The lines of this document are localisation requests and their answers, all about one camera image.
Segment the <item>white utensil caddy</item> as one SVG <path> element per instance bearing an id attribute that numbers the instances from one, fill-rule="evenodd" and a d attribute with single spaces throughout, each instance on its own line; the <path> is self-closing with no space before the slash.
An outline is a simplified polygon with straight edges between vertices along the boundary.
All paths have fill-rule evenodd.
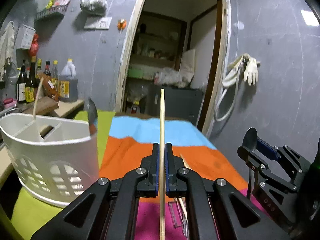
<path id="1" fill-rule="evenodd" d="M 1 134 L 20 183 L 43 202 L 66 207 L 99 178 L 86 121 L 12 113 L 1 118 Z"/>

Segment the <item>metal spoon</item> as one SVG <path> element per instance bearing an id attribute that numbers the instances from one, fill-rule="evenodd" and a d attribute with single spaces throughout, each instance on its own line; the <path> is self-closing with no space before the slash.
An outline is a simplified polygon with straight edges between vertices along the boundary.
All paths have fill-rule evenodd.
<path id="1" fill-rule="evenodd" d="M 251 127 L 247 130 L 244 139 L 242 141 L 242 144 L 249 148 L 251 151 L 255 151 L 257 148 L 257 140 L 258 140 L 258 134 L 257 130 L 254 127 Z M 247 187 L 247 193 L 246 198 L 248 200 L 251 199 L 251 192 L 252 192 L 252 170 L 249 169 L 249 175 L 248 175 L 248 187 Z"/>

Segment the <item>dark grey cabinet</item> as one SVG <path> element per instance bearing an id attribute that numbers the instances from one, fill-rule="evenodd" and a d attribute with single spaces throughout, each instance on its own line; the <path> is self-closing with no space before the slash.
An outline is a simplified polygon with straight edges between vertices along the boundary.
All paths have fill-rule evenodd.
<path id="1" fill-rule="evenodd" d="M 165 95 L 165 117 L 188 120 L 196 125 L 202 103 L 202 91 L 151 85 L 146 96 L 145 114 L 159 116 L 161 89 Z"/>

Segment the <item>white rubber gloves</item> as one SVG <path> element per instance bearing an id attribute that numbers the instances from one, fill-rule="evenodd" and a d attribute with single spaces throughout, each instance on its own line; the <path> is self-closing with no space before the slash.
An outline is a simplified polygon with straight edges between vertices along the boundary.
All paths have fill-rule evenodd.
<path id="1" fill-rule="evenodd" d="M 223 88 L 231 87 L 239 79 L 238 74 L 242 73 L 241 67 L 244 68 L 243 81 L 249 86 L 256 85 L 258 82 L 258 61 L 251 57 L 248 53 L 239 56 L 235 61 L 227 67 L 227 74 L 222 81 Z"/>

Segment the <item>clear plastic bag on cabinet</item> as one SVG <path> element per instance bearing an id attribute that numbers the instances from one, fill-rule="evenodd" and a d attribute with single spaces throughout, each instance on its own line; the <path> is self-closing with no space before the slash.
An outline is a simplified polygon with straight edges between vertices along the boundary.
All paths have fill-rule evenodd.
<path id="1" fill-rule="evenodd" d="M 189 85 L 186 79 L 180 72 L 172 68 L 163 68 L 155 74 L 154 84 L 159 86 L 174 86 L 177 88 L 185 88 Z"/>

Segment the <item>white pillow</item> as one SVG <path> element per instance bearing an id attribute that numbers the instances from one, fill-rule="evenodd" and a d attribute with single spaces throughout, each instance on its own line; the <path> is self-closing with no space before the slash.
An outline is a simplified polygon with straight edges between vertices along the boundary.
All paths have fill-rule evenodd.
<path id="1" fill-rule="evenodd" d="M 191 49 L 183 53 L 181 58 L 180 64 L 180 74 L 182 75 L 183 79 L 191 82 L 194 73 L 195 73 L 195 56 L 196 50 Z"/>

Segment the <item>large soy sauce jug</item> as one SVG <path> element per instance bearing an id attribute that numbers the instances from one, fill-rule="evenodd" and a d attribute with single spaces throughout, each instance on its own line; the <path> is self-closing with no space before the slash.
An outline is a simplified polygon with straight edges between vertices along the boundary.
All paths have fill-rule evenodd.
<path id="1" fill-rule="evenodd" d="M 59 100 L 63 102 L 75 102 L 78 99 L 78 78 L 72 59 L 67 60 L 59 76 Z"/>

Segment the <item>wooden cutting board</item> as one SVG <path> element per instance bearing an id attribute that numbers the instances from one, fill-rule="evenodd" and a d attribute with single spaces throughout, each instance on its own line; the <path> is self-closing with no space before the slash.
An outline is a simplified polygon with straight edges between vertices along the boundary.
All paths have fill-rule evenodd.
<path id="1" fill-rule="evenodd" d="M 35 102 L 29 103 L 26 105 L 26 109 L 22 111 L 22 113 L 25 114 L 33 114 Z M 59 104 L 57 101 L 45 96 L 40 98 L 37 101 L 37 106 L 35 108 L 35 114 L 36 115 L 46 115 L 50 113 L 51 111 L 57 109 L 59 107 Z"/>

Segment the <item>dark soy sauce bottle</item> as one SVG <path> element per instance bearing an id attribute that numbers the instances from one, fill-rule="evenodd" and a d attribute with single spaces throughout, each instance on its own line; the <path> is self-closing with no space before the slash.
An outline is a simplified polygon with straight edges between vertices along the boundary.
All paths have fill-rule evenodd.
<path id="1" fill-rule="evenodd" d="M 38 83 L 35 75 L 36 56 L 31 57 L 30 72 L 28 81 L 25 84 L 25 100 L 27 103 L 35 101 Z"/>

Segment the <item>dark wine bottle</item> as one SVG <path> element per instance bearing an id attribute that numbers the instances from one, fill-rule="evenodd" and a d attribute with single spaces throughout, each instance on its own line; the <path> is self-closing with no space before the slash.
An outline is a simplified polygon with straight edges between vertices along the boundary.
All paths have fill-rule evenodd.
<path id="1" fill-rule="evenodd" d="M 28 81 L 28 76 L 25 71 L 25 60 L 21 66 L 21 71 L 16 83 L 16 98 L 18 103 L 25 103 L 25 85 Z"/>

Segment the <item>red plastic bag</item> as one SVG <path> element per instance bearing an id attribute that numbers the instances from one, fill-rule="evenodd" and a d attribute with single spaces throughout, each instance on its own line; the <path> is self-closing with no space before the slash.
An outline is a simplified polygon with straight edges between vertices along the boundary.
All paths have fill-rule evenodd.
<path id="1" fill-rule="evenodd" d="M 39 39 L 39 35 L 37 33 L 35 33 L 33 36 L 33 40 L 32 40 L 30 49 L 28 50 L 28 54 L 30 57 L 36 56 L 36 54 L 39 50 L 38 39 Z"/>

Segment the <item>beige hanging towel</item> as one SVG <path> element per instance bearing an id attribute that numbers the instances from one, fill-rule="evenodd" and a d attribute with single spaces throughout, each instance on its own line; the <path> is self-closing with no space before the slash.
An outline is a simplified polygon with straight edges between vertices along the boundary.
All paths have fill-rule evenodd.
<path id="1" fill-rule="evenodd" d="M 1 35 L 1 82 L 4 82 L 4 72 L 5 65 L 7 64 L 7 59 L 13 58 L 14 54 L 14 44 L 15 44 L 15 27 L 14 22 L 10 21 Z"/>

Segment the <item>orange wall hook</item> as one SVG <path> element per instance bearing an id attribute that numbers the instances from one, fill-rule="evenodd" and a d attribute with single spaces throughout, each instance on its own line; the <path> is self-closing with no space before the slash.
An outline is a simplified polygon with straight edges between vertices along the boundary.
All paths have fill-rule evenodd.
<path id="1" fill-rule="evenodd" d="M 126 28 L 127 21 L 125 19 L 120 19 L 117 23 L 117 29 L 123 31 Z"/>

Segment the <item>grey wall shelf rack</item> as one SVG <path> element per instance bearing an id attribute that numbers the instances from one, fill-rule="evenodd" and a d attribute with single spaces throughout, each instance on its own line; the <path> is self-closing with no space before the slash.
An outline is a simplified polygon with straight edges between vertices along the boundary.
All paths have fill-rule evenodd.
<path id="1" fill-rule="evenodd" d="M 36 13 L 35 21 L 45 20 L 56 16 L 65 16 L 67 10 L 67 5 L 57 5 L 49 9 L 44 9 L 43 11 Z"/>

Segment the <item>white wall box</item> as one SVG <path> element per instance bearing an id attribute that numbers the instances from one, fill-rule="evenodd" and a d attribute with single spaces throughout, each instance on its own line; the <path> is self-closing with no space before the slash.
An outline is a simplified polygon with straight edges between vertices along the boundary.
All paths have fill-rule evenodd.
<path id="1" fill-rule="evenodd" d="M 36 33 L 36 30 L 33 27 L 28 25 L 21 25 L 18 29 L 15 46 L 16 49 L 26 49 L 29 50 L 31 48 L 31 44 L 33 41 L 33 37 Z"/>

